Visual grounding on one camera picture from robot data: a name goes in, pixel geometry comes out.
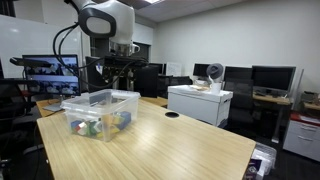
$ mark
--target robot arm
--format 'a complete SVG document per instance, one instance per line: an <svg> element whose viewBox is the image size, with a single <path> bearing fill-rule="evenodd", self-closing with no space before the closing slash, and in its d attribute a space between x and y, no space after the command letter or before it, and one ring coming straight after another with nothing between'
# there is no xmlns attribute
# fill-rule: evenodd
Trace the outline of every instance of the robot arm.
<svg viewBox="0 0 320 180"><path fill-rule="evenodd" d="M94 38L109 38L109 51L118 56L135 52L132 44L134 9L117 0L97 4L91 0L66 0L79 10L78 22L83 32Z"/></svg>

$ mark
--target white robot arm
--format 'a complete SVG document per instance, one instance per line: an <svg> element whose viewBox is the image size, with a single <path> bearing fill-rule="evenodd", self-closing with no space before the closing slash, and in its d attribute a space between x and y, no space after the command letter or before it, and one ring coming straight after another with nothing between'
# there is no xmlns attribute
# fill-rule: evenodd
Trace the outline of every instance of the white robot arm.
<svg viewBox="0 0 320 180"><path fill-rule="evenodd" d="M78 9L78 23L83 32L94 38L109 38L109 51L118 56L131 56L135 14L133 7L117 0L97 4L91 0L65 0Z"/></svg>

